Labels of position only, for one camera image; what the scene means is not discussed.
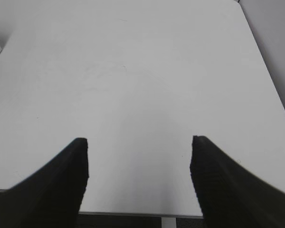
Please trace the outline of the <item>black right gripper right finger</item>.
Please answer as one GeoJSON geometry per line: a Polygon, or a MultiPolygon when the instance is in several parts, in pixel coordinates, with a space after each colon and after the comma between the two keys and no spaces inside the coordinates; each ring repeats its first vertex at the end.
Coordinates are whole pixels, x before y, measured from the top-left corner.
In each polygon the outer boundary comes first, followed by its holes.
{"type": "Polygon", "coordinates": [[[285,228],[285,193],[193,136],[190,176],[208,228],[285,228]]]}

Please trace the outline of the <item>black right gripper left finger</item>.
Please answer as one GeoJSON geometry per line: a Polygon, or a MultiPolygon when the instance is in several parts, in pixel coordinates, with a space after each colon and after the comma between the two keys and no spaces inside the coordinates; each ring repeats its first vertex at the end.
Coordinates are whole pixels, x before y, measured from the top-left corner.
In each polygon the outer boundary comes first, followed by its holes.
{"type": "Polygon", "coordinates": [[[0,193],[0,228],[74,228],[89,178],[88,142],[74,139],[46,165],[0,193]]]}

